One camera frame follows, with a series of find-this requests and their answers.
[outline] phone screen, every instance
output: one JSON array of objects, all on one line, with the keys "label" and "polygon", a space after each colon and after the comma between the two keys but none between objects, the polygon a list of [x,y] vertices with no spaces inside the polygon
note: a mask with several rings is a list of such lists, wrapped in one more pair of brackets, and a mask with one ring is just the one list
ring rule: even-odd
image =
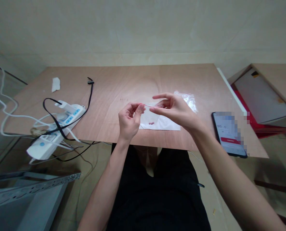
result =
[{"label": "phone screen", "polygon": [[213,112],[215,129],[218,134],[218,141],[223,149],[232,156],[247,158],[247,153],[238,140],[237,125],[235,125],[234,117],[227,115],[218,115]]}]

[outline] white box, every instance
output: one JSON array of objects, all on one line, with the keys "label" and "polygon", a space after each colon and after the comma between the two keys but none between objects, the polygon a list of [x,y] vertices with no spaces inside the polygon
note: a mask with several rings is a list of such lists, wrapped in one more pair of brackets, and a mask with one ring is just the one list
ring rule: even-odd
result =
[{"label": "white box", "polygon": [[264,77],[251,69],[235,86],[258,124],[286,127],[286,103]]}]

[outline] wooden table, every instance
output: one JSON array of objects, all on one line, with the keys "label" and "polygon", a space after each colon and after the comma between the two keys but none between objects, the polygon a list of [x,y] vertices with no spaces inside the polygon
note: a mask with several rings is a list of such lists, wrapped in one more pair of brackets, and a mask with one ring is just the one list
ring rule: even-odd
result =
[{"label": "wooden table", "polygon": [[[61,90],[51,93],[54,77],[60,78]],[[90,93],[87,77],[94,80],[94,91],[88,113],[73,129],[78,139],[116,142],[119,135],[118,112],[128,102],[149,103],[153,102],[153,95],[178,90],[194,94],[197,114],[213,132],[211,113],[233,112],[249,156],[268,158],[214,64],[48,67],[15,97],[20,104],[15,114],[35,118],[45,116],[47,113],[42,102],[47,97],[87,106]],[[46,106],[52,113],[62,112],[53,102],[48,101]],[[0,112],[0,123],[3,118]],[[5,132],[29,134],[33,123],[31,119],[10,118]],[[131,144],[197,150],[183,128],[181,131],[140,129]]]}]

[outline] metal rack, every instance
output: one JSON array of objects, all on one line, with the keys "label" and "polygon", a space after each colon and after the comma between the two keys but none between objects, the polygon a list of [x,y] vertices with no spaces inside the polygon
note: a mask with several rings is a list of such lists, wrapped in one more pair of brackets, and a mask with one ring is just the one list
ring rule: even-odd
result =
[{"label": "metal rack", "polygon": [[0,230],[49,230],[66,186],[81,173],[21,171],[0,175]]}]

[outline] white power strip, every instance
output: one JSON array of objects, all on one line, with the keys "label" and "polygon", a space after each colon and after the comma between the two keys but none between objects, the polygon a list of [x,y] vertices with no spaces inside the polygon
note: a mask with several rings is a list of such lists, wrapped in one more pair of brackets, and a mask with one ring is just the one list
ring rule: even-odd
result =
[{"label": "white power strip", "polygon": [[[60,108],[65,109],[65,116],[62,119],[57,119],[60,126],[66,126],[71,124],[75,120],[77,120],[86,110],[84,106],[73,104],[69,105],[66,102],[59,100],[62,105],[55,104]],[[72,130],[73,127],[79,122],[80,120],[76,121],[75,123],[71,124],[67,128]],[[54,124],[52,127],[49,128],[50,131],[56,129],[57,126]],[[64,128],[63,132],[65,135],[68,135],[69,130]],[[32,146],[27,149],[27,153],[38,160],[46,160],[48,159],[52,153],[56,150],[57,145],[62,142],[64,137],[60,133],[60,131],[54,132],[50,135],[42,135],[38,140],[36,140]]]}]

